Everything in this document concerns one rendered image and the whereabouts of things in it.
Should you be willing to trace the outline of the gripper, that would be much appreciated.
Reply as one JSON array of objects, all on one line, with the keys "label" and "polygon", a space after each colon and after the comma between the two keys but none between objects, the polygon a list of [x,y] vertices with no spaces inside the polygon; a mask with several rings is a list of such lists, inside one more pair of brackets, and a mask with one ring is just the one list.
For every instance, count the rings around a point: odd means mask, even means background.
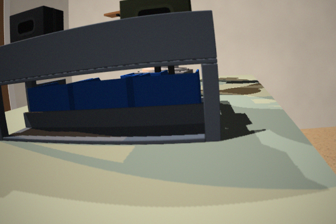
[{"label": "gripper", "polygon": [[[161,72],[161,67],[155,67],[154,71],[155,72]],[[168,72],[169,72],[169,74],[175,74],[174,66],[169,66],[168,67]]]}]

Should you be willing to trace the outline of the olive green case with orange latches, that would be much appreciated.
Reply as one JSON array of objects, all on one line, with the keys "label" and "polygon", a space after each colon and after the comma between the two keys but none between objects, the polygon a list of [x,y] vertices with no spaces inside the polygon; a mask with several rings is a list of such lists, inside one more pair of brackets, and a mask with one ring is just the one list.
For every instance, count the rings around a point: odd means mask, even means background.
[{"label": "olive green case with orange latches", "polygon": [[122,0],[120,19],[192,11],[191,0]]}]

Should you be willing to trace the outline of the dark grey case with orange latches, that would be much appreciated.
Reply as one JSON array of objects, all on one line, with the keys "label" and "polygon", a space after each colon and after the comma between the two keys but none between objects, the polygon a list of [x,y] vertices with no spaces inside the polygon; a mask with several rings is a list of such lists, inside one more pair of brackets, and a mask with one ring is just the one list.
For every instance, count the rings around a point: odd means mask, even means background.
[{"label": "dark grey case with orange latches", "polygon": [[10,43],[64,30],[64,11],[40,6],[9,17]]}]

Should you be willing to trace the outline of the grey metal shelf frame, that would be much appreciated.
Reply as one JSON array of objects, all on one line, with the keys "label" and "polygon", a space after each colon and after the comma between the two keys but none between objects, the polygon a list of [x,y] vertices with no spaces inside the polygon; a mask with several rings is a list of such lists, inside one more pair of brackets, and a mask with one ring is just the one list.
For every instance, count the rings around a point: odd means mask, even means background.
[{"label": "grey metal shelf frame", "polygon": [[[38,80],[201,64],[202,103],[30,112]],[[31,81],[31,82],[30,82]],[[9,135],[3,85],[25,83],[25,128]],[[204,101],[203,101],[204,100]],[[179,144],[221,141],[212,10],[138,16],[45,34],[0,46],[0,141],[65,144]]]}]

